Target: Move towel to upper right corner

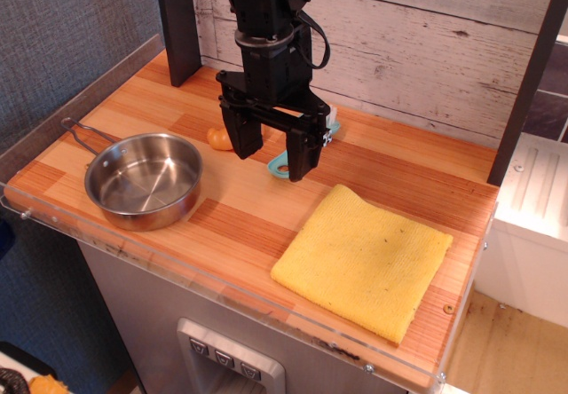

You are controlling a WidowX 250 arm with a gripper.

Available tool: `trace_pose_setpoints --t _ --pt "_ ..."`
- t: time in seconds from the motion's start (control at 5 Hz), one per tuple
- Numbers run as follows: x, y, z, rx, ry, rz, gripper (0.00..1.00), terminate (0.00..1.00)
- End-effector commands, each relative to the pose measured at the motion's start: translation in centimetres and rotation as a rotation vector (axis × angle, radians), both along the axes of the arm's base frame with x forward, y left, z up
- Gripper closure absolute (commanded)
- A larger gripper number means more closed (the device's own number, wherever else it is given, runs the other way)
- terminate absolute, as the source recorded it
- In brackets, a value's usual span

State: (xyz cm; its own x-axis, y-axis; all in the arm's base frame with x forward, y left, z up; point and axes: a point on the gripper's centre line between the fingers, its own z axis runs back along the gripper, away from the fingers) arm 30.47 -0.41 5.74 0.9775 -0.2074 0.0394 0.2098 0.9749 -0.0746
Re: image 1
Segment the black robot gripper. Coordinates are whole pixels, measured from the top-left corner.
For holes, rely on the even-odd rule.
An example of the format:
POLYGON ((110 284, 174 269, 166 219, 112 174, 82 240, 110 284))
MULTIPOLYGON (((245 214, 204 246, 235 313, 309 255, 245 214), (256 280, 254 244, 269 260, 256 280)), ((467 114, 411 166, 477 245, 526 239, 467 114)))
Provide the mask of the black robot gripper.
POLYGON ((312 36, 271 39, 237 34, 243 70, 221 71, 222 117, 234 152, 242 160, 262 148, 262 126, 287 134, 288 177, 298 182, 319 164, 329 106, 310 89, 312 36))

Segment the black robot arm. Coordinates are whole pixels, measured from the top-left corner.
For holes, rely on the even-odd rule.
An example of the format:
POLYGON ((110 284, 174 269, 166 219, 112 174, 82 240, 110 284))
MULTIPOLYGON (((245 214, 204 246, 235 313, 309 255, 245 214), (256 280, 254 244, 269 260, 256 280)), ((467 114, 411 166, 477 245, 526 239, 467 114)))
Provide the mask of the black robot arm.
POLYGON ((320 63, 313 61, 312 33, 323 30, 304 11, 310 1, 229 0, 243 69, 217 74, 233 151, 246 159, 260 150, 264 126, 284 132, 292 182, 317 167, 329 136, 330 107, 310 84, 313 71, 327 65, 330 50, 320 63))

